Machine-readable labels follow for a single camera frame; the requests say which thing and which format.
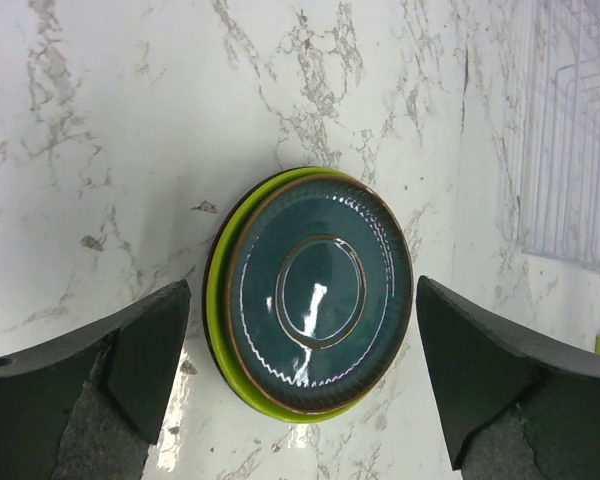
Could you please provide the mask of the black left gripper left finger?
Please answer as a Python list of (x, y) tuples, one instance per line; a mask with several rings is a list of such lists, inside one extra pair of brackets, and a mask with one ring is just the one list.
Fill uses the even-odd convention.
[(121, 311), (0, 357), (0, 479), (139, 479), (188, 323), (173, 282)]

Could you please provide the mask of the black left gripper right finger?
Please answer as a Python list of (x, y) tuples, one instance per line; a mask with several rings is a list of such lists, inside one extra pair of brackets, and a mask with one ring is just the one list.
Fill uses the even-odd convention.
[(465, 479), (600, 479), (600, 355), (425, 276), (416, 310), (453, 469)]

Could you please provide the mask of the yellow patterned plate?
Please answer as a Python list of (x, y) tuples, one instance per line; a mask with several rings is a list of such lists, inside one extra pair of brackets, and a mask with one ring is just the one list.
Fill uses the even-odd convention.
[(204, 274), (203, 274), (203, 277), (202, 277), (200, 307), (201, 307), (201, 323), (202, 323), (202, 327), (203, 327), (203, 330), (204, 330), (205, 341), (206, 341), (206, 344), (207, 344), (207, 347), (208, 347), (211, 359), (213, 361), (213, 364), (215, 365), (215, 368), (216, 368), (217, 372), (219, 373), (220, 378), (224, 381), (224, 383), (229, 387), (229, 389), (238, 398), (240, 398), (240, 397), (237, 394), (237, 391), (235, 390), (235, 388), (230, 385), (230, 383), (227, 380), (227, 377), (223, 373), (223, 371), (221, 369), (221, 366), (219, 364), (219, 361), (218, 361), (218, 359), (216, 357), (215, 351), (213, 349), (213, 346), (212, 346), (211, 334), (210, 334), (209, 325), (208, 325), (206, 294), (207, 294), (207, 287), (208, 287), (208, 283), (209, 283), (209, 274), (210, 274), (210, 270), (211, 270), (211, 263), (212, 263), (212, 260), (213, 260), (213, 255), (214, 255), (214, 253), (216, 251), (216, 247), (217, 247), (217, 244), (219, 242), (219, 239), (220, 239), (222, 233), (224, 232), (224, 230), (225, 230), (225, 228), (226, 228), (229, 220), (237, 212), (237, 210), (239, 209), (239, 207), (258, 188), (260, 188), (267, 181), (268, 181), (267, 179), (260, 181), (259, 183), (255, 184), (249, 191), (247, 191), (246, 193), (244, 193), (244, 195), (231, 208), (231, 210), (229, 211), (229, 213), (227, 214), (227, 216), (225, 217), (225, 219), (222, 221), (222, 223), (218, 227), (216, 233), (211, 237), (213, 241), (210, 244), (210, 247), (209, 247), (209, 250), (208, 250), (207, 260), (206, 260), (205, 269), (204, 269)]

